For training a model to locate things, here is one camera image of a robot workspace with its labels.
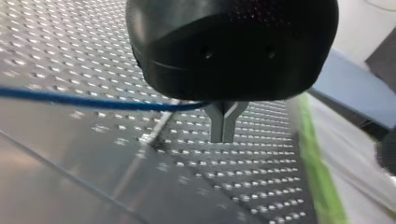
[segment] blue object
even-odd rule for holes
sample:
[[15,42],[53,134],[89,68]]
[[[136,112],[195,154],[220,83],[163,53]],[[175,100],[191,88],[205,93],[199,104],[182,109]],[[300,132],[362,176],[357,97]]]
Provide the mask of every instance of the blue object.
[[208,102],[201,102],[190,105],[165,105],[151,103],[127,103],[120,101],[93,100],[84,97],[77,97],[67,94],[59,94],[45,91],[18,90],[0,86],[0,97],[15,98],[22,100],[52,102],[61,105],[76,105],[90,108],[114,109],[114,110],[143,110],[143,111],[187,111],[194,110],[206,105]]

